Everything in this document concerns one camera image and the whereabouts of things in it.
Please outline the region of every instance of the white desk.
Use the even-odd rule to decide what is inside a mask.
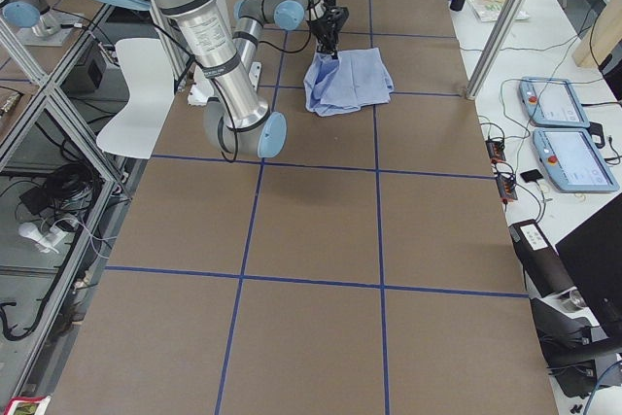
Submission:
[[[515,22],[503,45],[505,48],[545,49],[564,43],[575,36],[557,0],[526,0],[523,10],[531,18]],[[461,12],[452,12],[451,15],[461,48],[463,50],[483,49],[494,24],[482,23],[468,3],[465,3]],[[555,72],[557,78],[566,78],[573,82],[591,82],[600,78],[601,74],[597,70],[578,68],[572,61],[572,52],[578,44],[577,39],[546,52],[501,51],[484,87],[476,98],[478,114],[501,126],[506,136],[524,136],[524,129],[503,116],[500,101],[501,84],[505,80],[520,79],[524,76],[551,77],[558,65],[559,68]],[[480,54],[481,52],[462,51],[466,72],[469,75]],[[525,123],[528,116],[518,98],[518,85],[519,82],[506,83],[503,86],[503,97],[506,113],[513,119]],[[604,81],[590,85],[573,85],[573,87],[583,103],[615,101]],[[611,135],[614,148],[618,151],[622,150],[622,109],[613,105],[586,108],[586,114],[590,121],[602,123],[605,137]],[[488,125],[484,125],[482,129],[485,135],[488,134]],[[491,129],[491,134],[500,135],[494,128]],[[505,145],[506,158],[517,173],[534,168],[544,173],[537,160],[531,137],[524,141],[520,154],[518,153],[520,140],[510,139],[505,142]],[[614,156],[608,145],[603,149],[603,154]],[[611,171],[617,181],[622,182],[622,166],[612,167]],[[540,193],[534,184],[524,184],[520,178],[519,183],[540,198]],[[539,225],[552,244],[561,240],[618,194],[560,193],[550,182],[540,183],[549,201],[546,203],[546,212]],[[517,189],[517,194],[519,200],[507,206],[506,219],[509,225],[526,219],[534,219],[537,215],[536,201],[521,189]],[[553,378],[551,378],[551,385],[560,414],[568,414],[568,410],[575,403],[585,404],[585,400],[579,398],[566,398]],[[590,408],[590,415],[612,415],[619,413],[620,407],[622,407],[622,388],[600,390]]]

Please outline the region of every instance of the computer monitor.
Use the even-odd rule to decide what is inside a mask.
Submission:
[[[622,337],[622,194],[556,248],[603,330],[609,337]]]

